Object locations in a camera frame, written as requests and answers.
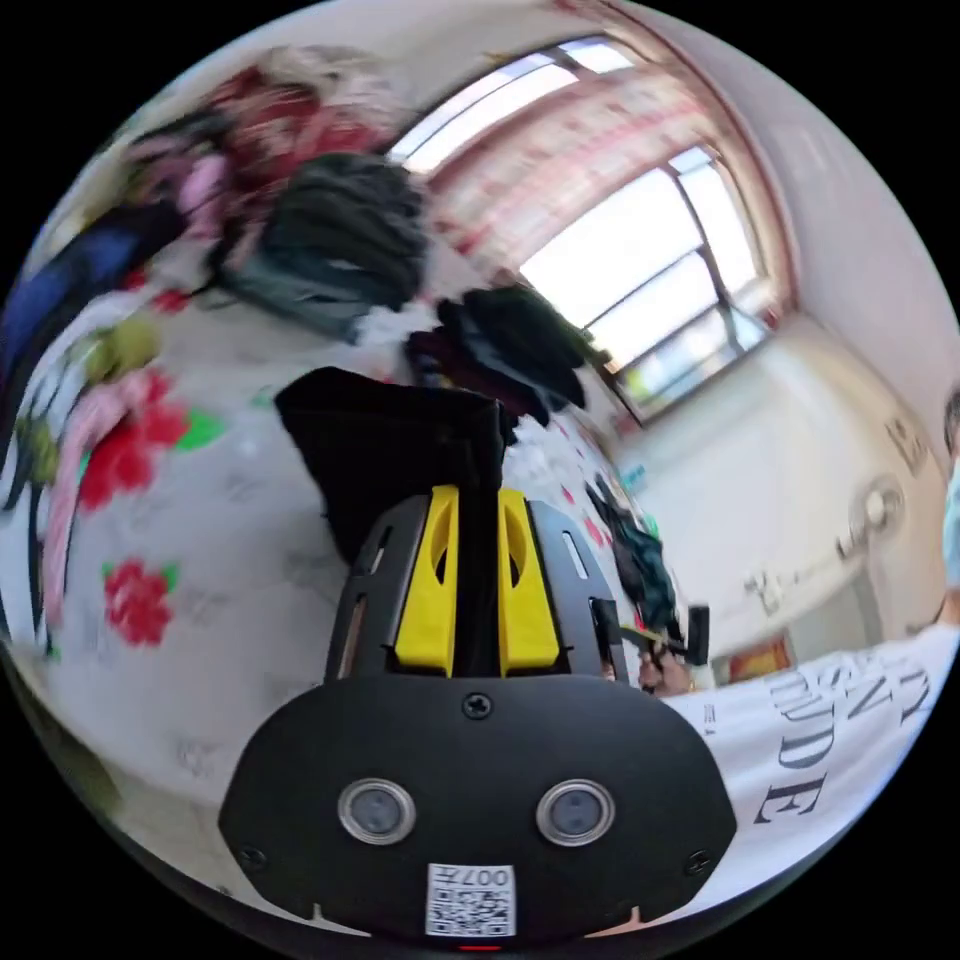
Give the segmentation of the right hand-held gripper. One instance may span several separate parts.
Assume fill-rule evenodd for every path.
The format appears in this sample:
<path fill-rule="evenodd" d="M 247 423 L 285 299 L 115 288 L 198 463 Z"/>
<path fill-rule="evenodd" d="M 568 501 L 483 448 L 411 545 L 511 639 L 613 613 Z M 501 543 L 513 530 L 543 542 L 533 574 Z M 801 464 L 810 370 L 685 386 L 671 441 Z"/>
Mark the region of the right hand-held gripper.
<path fill-rule="evenodd" d="M 624 643 L 632 644 L 641 657 L 648 657 L 652 662 L 660 662 L 666 653 L 680 661 L 687 659 L 688 650 L 683 643 L 675 642 L 661 633 L 622 626 L 620 636 Z"/>

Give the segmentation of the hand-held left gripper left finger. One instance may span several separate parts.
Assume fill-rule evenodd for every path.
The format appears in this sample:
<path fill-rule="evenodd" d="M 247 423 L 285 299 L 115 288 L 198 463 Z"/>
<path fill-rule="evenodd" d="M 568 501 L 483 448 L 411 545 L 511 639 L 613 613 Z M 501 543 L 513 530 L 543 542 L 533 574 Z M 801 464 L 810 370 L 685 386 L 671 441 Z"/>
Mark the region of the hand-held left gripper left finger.
<path fill-rule="evenodd" d="M 395 655 L 404 669 L 453 673 L 459 561 L 459 491 L 431 493 L 416 553 Z"/>

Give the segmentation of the person's right hand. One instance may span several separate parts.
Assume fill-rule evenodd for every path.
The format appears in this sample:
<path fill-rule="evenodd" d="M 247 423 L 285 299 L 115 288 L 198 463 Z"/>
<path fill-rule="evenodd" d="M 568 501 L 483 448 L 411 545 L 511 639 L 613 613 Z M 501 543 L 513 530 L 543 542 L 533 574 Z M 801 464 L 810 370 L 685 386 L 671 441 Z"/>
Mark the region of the person's right hand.
<path fill-rule="evenodd" d="M 685 695 L 696 690 L 689 668 L 666 648 L 656 654 L 641 654 L 639 681 L 645 692 L 658 698 Z"/>

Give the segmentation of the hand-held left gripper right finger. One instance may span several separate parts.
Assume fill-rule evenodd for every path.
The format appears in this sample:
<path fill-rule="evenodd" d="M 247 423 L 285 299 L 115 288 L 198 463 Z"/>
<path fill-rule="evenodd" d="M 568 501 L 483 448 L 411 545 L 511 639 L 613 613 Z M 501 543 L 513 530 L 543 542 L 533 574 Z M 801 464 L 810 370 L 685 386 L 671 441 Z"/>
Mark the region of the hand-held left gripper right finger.
<path fill-rule="evenodd" d="M 550 671 L 560 645 L 524 495 L 497 499 L 498 660 L 503 676 Z"/>

